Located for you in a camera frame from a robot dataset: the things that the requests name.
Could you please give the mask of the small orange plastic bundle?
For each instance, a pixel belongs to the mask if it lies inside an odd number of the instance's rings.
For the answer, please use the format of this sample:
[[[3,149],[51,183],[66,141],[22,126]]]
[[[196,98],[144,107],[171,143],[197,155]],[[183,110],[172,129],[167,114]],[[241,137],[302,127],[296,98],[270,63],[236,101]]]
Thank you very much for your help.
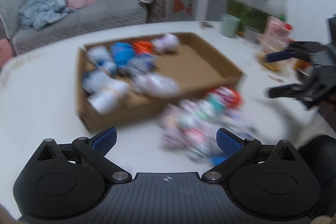
[[[239,108],[243,103],[241,94],[226,86],[219,86],[212,89],[210,93],[219,97],[220,102],[230,109]]]

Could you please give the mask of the white sock roll with band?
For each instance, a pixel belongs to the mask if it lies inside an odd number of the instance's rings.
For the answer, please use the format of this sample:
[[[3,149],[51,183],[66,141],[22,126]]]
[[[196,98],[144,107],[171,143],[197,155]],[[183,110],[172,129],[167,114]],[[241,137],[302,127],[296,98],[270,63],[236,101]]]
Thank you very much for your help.
[[[105,115],[116,109],[129,91],[130,85],[127,82],[111,79],[89,96],[88,102],[96,112]]]

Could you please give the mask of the white-blue sock with band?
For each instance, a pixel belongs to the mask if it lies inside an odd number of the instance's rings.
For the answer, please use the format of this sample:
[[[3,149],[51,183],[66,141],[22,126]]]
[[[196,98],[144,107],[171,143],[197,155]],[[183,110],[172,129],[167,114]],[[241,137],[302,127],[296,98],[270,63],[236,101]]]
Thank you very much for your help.
[[[95,70],[84,74],[81,86],[88,94],[93,94],[113,79],[116,72],[117,65],[113,61],[99,62]]]

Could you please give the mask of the grey blue-patterned sock bundle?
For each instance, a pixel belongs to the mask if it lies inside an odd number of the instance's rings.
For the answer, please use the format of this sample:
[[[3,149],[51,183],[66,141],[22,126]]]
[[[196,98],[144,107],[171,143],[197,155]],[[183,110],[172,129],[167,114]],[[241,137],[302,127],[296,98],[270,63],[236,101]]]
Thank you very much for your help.
[[[126,75],[134,77],[151,72],[156,67],[156,59],[154,55],[148,53],[136,55],[127,62],[125,68]]]

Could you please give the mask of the bubble-wrap bundle purple band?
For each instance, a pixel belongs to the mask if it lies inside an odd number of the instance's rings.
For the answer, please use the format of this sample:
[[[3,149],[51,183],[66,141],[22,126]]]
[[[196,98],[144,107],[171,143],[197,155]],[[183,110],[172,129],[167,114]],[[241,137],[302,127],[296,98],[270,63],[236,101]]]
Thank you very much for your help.
[[[174,53],[179,46],[179,38],[176,35],[166,33],[160,38],[151,41],[157,54]]]

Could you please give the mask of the teal floral sock bundle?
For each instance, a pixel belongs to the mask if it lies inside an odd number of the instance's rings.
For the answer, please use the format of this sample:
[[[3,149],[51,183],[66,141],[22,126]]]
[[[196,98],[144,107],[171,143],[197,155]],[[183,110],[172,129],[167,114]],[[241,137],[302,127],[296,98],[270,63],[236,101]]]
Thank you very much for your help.
[[[224,108],[224,103],[217,96],[210,95],[197,102],[196,114],[201,119],[212,120],[220,116]]]

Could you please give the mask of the glass fish tank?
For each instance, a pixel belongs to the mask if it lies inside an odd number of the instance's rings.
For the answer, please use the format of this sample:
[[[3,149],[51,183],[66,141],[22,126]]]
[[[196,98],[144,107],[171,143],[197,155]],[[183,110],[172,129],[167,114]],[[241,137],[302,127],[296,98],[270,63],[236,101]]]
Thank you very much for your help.
[[[240,19],[238,33],[246,27],[263,33],[270,16],[286,19],[288,0],[228,0],[226,13]]]

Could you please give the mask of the mint green cup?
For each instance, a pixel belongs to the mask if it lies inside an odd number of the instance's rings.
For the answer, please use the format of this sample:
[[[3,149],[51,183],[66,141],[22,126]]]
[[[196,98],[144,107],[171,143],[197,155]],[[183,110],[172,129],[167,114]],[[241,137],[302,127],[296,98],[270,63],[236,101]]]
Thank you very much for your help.
[[[223,14],[221,21],[220,33],[225,37],[234,38],[239,29],[241,20],[236,16]]]

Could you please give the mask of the brown cardboard box tray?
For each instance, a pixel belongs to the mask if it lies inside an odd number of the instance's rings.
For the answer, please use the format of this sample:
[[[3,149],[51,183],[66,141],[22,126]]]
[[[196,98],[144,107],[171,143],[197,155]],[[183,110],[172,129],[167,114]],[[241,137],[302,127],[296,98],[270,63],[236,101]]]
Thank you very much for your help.
[[[234,88],[242,71],[192,32],[87,44],[77,56],[77,115],[90,132],[151,117],[213,88]]]

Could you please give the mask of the bubble-wrap bundle with teal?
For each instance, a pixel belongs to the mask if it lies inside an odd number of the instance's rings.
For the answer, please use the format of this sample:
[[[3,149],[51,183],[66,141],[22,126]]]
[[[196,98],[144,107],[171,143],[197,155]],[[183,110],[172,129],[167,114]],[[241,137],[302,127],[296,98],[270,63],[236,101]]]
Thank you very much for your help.
[[[109,51],[104,46],[96,46],[90,48],[87,51],[86,55],[88,60],[93,64],[96,64],[97,62],[100,61],[102,62],[109,61],[111,58]]]

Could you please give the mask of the large orange plastic bundle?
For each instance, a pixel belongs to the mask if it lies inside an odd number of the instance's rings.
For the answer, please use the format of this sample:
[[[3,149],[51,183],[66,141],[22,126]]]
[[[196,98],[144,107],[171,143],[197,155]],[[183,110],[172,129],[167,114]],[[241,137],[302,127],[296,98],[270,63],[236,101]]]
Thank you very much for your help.
[[[133,42],[132,46],[137,55],[153,53],[153,44],[151,42],[138,40]]]

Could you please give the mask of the pink plastic chair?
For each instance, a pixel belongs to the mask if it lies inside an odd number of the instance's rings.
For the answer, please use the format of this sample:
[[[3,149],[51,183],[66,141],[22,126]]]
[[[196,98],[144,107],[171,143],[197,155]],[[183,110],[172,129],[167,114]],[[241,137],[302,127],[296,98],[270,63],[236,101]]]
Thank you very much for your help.
[[[7,39],[0,40],[0,67],[13,58],[13,50]]]

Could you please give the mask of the grey sofa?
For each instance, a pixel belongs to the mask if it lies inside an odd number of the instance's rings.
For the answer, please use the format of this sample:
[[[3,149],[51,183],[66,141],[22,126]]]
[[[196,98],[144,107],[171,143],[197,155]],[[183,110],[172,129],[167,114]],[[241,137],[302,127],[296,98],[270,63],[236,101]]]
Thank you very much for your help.
[[[96,0],[39,31],[19,26],[18,12],[27,1],[1,1],[1,38],[9,41],[16,55],[90,32],[164,22],[170,0],[153,0],[151,4],[138,0]]]

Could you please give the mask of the light blue blanket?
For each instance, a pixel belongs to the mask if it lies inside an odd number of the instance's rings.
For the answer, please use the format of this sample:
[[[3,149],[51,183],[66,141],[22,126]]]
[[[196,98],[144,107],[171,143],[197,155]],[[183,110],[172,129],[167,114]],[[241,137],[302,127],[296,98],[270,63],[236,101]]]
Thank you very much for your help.
[[[39,31],[95,2],[96,0],[28,0],[18,12],[19,26]]]

